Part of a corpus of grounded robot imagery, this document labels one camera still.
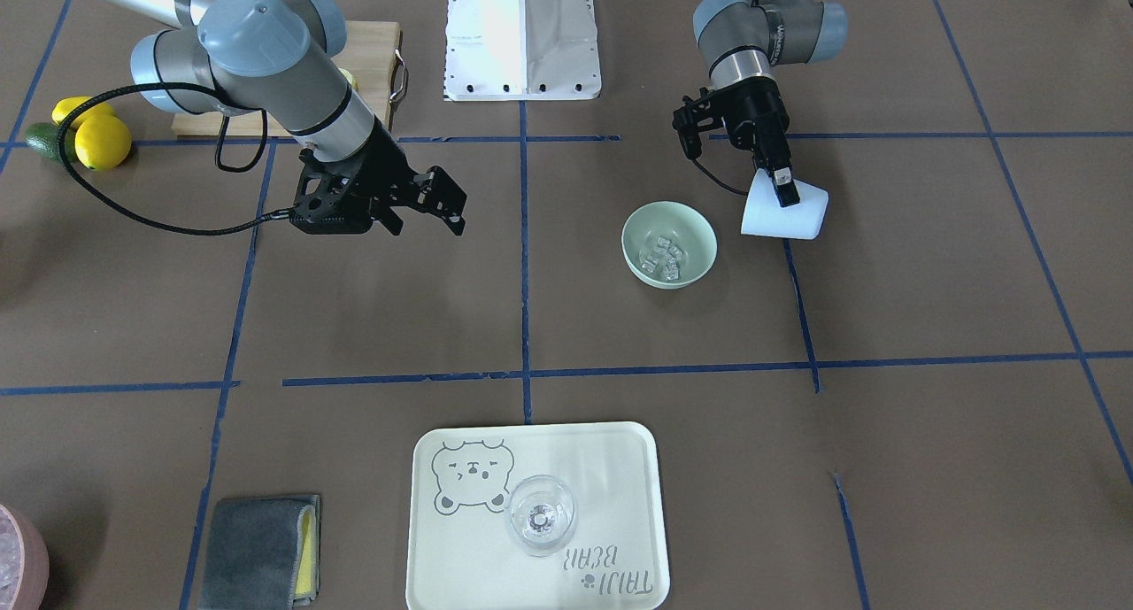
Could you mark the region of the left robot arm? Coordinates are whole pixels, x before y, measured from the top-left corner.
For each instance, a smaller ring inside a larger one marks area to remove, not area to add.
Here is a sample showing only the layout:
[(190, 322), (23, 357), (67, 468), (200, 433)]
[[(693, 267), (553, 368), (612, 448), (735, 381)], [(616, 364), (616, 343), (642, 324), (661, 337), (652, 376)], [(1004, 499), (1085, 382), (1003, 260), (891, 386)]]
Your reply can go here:
[(837, 57), (847, 41), (844, 6), (818, 0), (702, 0), (693, 36), (708, 86), (682, 98), (672, 127), (697, 162), (702, 133), (723, 129), (768, 175), (780, 207), (801, 202), (787, 143), (790, 115), (774, 70)]

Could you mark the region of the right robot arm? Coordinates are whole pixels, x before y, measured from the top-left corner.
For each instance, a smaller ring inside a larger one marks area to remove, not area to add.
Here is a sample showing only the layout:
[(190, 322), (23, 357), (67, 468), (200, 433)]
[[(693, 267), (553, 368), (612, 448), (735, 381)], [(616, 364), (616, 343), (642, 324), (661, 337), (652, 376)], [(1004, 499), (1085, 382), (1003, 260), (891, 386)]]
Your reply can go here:
[(408, 166), (404, 151), (335, 65), (347, 28), (333, 0), (102, 0), (167, 24), (131, 53), (133, 85), (85, 109), (143, 93), (167, 112), (259, 112), (300, 143), (291, 207), (259, 217), (309, 235), (402, 230), (397, 207), (465, 232), (466, 193), (438, 166)]

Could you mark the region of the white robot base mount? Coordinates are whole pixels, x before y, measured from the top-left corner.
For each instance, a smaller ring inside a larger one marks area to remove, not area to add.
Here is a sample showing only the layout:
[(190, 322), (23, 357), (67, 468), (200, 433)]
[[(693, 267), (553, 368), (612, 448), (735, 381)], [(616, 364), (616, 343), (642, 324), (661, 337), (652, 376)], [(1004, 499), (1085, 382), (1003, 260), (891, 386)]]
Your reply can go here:
[(446, 101), (602, 94), (595, 0), (448, 0), (446, 8)]

